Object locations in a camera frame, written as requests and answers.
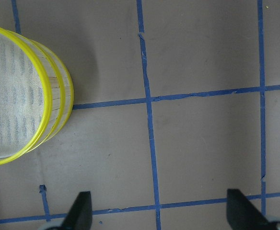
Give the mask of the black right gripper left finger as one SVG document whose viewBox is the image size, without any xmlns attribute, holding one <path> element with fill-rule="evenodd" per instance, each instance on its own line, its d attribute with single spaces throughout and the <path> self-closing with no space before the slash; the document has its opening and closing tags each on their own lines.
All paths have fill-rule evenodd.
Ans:
<svg viewBox="0 0 280 230">
<path fill-rule="evenodd" d="M 79 192 L 67 216 L 63 220 L 61 230 L 90 230 L 92 226 L 91 192 Z"/>
</svg>

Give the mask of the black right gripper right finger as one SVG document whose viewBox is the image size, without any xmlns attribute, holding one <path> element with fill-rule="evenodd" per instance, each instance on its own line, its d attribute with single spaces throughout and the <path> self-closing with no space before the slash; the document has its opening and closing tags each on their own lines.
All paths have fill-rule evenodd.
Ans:
<svg viewBox="0 0 280 230">
<path fill-rule="evenodd" d="M 226 219 L 232 230 L 271 230 L 270 222 L 239 189 L 227 190 Z"/>
</svg>

